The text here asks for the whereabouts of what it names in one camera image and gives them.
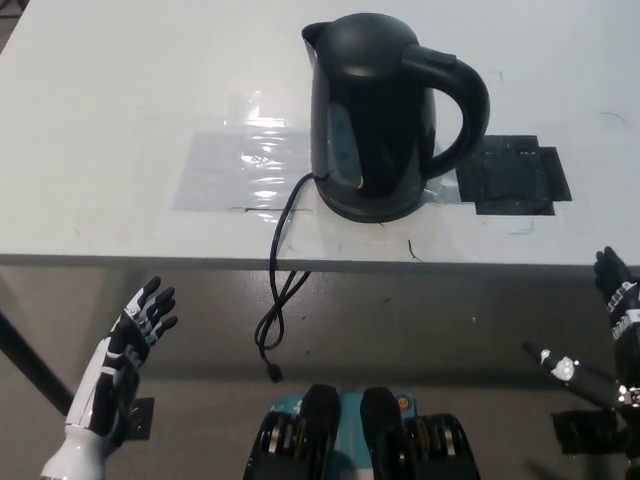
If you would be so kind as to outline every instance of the clear plastic sheet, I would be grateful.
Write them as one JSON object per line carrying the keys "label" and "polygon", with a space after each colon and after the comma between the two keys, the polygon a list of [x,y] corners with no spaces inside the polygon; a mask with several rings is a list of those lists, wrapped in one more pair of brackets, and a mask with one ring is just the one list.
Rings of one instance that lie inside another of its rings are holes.
{"label": "clear plastic sheet", "polygon": [[260,92],[232,99],[217,131],[194,134],[174,209],[279,209],[311,170],[308,128],[260,116]]}

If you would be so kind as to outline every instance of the kettle handle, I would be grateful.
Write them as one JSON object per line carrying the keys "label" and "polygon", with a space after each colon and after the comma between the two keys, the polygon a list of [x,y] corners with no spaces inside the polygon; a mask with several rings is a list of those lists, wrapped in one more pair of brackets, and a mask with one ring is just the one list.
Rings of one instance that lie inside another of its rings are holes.
{"label": "kettle handle", "polygon": [[416,75],[426,88],[449,95],[462,111],[462,130],[455,142],[432,160],[429,178],[452,170],[478,146],[489,123],[489,92],[473,68],[455,55],[409,45],[402,54],[405,70]]}

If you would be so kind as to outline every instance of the kettle spout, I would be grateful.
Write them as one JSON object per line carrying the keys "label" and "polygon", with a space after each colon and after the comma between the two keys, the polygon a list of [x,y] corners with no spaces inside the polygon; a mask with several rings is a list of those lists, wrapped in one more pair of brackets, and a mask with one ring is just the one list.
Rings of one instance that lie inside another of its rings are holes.
{"label": "kettle spout", "polygon": [[308,48],[311,48],[315,52],[316,44],[329,23],[330,22],[312,23],[302,29],[302,39],[307,44]]}

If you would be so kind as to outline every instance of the power cord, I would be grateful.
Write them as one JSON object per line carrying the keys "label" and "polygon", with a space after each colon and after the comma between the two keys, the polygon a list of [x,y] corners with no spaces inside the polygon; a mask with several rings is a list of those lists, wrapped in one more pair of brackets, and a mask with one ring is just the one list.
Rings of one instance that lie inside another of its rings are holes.
{"label": "power cord", "polygon": [[[284,317],[282,314],[282,307],[286,305],[286,303],[291,300],[291,298],[296,294],[300,287],[304,285],[304,282],[307,281],[311,272],[304,272],[302,276],[300,276],[296,283],[294,280],[296,275],[299,272],[290,272],[287,277],[284,286],[282,287],[282,291],[278,292],[278,286],[276,285],[276,271],[278,270],[278,247],[280,246],[280,237],[282,235],[282,229],[284,228],[284,224],[289,217],[289,213],[291,212],[291,208],[296,201],[298,193],[302,186],[311,178],[313,174],[308,173],[293,187],[291,190],[291,194],[289,195],[289,199],[282,209],[282,213],[280,213],[280,218],[278,219],[278,223],[276,225],[276,229],[273,233],[273,240],[271,241],[271,251],[269,252],[269,284],[271,287],[271,295],[273,296],[273,306],[269,309],[269,311],[262,317],[262,320],[258,322],[256,326],[256,331],[253,335],[253,340],[258,347],[258,351],[260,352],[260,357],[267,364],[267,374],[273,383],[278,383],[282,381],[284,378],[282,374],[282,370],[275,363],[271,363],[267,358],[267,351],[275,349],[284,337]],[[267,344],[267,335],[269,335],[269,330],[273,323],[278,320],[278,337],[273,341],[273,343]]]}

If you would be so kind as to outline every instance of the kettle base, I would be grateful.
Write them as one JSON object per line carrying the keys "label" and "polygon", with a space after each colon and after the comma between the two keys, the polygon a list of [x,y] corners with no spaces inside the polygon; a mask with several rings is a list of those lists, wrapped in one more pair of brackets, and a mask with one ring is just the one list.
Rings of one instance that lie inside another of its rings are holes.
{"label": "kettle base", "polygon": [[415,201],[412,204],[406,206],[401,210],[396,211],[364,211],[362,209],[357,209],[353,207],[347,207],[345,205],[336,202],[333,199],[328,198],[326,195],[322,193],[320,189],[318,189],[318,193],[320,198],[324,201],[325,205],[329,207],[333,212],[337,213],[343,218],[347,220],[351,220],[352,222],[357,223],[387,223],[392,222],[394,220],[399,220],[400,218],[406,217],[407,215],[413,213],[419,206],[419,201]]}

